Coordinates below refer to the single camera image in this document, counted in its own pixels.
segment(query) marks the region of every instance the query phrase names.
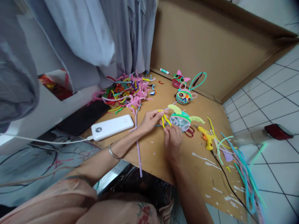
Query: woman's right hand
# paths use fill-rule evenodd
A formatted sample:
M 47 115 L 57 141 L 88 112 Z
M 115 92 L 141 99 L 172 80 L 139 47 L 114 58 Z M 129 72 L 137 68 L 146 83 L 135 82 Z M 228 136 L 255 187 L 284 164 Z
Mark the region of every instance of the woman's right hand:
M 167 125 L 164 128 L 165 139 L 164 139 L 164 148 L 165 154 L 169 163 L 173 165 L 179 165 L 181 160 L 180 148 L 183 141 L 183 135 L 180 128 L 174 124 Z

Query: yellow glue gun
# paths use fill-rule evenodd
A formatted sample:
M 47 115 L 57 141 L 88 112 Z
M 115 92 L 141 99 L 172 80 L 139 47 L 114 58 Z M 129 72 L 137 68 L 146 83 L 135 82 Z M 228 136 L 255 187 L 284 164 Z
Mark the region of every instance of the yellow glue gun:
M 206 129 L 204 129 L 203 127 L 194 125 L 198 131 L 200 131 L 201 133 L 203 133 L 203 139 L 206 140 L 206 149 L 211 151 L 213 150 L 213 144 L 212 144 L 212 139 L 214 139 L 214 135 L 210 134 Z

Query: hand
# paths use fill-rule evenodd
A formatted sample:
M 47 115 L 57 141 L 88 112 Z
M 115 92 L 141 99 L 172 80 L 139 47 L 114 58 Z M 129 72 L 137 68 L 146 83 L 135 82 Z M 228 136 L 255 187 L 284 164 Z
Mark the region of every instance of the hand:
M 167 125 L 164 131 L 164 148 L 166 157 L 172 166 L 178 165 L 181 160 L 180 148 L 183 142 L 182 131 L 174 124 L 172 124 L 171 127 L 170 125 Z
M 168 114 L 167 110 L 159 112 L 159 110 L 152 110 L 145 113 L 141 124 L 138 127 L 140 133 L 147 134 L 156 125 L 156 123 L 163 117 L 164 114 Z

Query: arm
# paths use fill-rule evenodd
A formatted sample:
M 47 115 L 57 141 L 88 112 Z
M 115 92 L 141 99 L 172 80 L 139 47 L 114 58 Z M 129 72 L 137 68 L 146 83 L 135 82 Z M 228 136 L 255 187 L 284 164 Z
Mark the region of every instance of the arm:
M 122 158 L 138 139 L 155 127 L 155 124 L 162 118 L 164 113 L 168 112 L 158 112 L 158 110 L 146 112 L 139 127 L 125 137 L 111 144 L 111 151 L 117 157 Z M 75 175 L 84 176 L 91 185 L 95 185 L 106 173 L 115 167 L 118 162 L 118 159 L 115 159 L 112 155 L 110 155 L 107 146 L 84 161 L 80 166 L 69 172 L 65 177 Z
M 166 157 L 175 175 L 176 187 L 187 223 L 213 224 L 213 220 L 206 207 L 206 203 L 190 178 L 184 161 L 182 161 L 181 154 L 179 152 L 183 141 L 180 128 L 172 125 L 172 127 L 167 126 L 164 131 Z

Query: sleeve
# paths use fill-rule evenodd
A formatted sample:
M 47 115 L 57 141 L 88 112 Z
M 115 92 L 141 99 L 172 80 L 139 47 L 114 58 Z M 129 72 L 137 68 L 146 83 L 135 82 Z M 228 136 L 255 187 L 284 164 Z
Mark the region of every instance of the sleeve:
M 0 219 L 4 223 L 75 223 L 96 202 L 97 192 L 82 178 L 54 184 Z

